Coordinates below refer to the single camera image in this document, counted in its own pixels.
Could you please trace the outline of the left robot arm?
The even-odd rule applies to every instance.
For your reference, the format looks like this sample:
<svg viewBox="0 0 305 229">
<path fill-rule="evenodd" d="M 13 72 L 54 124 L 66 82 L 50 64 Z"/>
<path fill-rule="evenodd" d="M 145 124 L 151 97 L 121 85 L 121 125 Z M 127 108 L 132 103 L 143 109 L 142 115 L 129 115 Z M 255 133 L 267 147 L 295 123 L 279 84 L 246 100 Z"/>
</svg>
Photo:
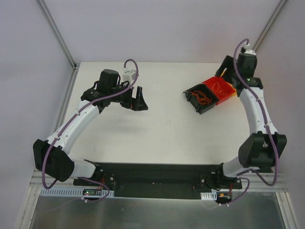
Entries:
<svg viewBox="0 0 305 229">
<path fill-rule="evenodd" d="M 71 177 L 84 177 L 89 185 L 97 185 L 101 179 L 97 164 L 88 160 L 73 160 L 69 153 L 83 130 L 111 103 L 119 103 L 133 111 L 148 110 L 142 87 L 137 87 L 136 96 L 132 96 L 138 76 L 135 70 L 124 69 L 120 76 L 115 70 L 104 69 L 93 87 L 82 94 L 68 120 L 46 140 L 34 142 L 36 169 L 60 182 Z"/>
</svg>

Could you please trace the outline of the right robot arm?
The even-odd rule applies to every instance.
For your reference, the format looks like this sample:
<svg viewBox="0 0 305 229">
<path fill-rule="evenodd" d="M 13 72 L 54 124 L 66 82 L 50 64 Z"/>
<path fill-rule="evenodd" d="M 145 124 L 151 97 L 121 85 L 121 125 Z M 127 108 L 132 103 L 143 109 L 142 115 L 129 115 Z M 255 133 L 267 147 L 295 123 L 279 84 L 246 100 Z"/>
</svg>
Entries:
<svg viewBox="0 0 305 229">
<path fill-rule="evenodd" d="M 214 182 L 226 188 L 232 179 L 247 172 L 259 173 L 260 169 L 274 168 L 274 186 L 279 172 L 279 158 L 287 144 L 286 135 L 278 133 L 269 116 L 264 101 L 263 84 L 254 76 L 257 57 L 254 51 L 241 52 L 238 58 L 226 56 L 215 75 L 221 77 L 236 90 L 244 106 L 250 135 L 239 147 L 238 155 L 218 166 Z"/>
</svg>

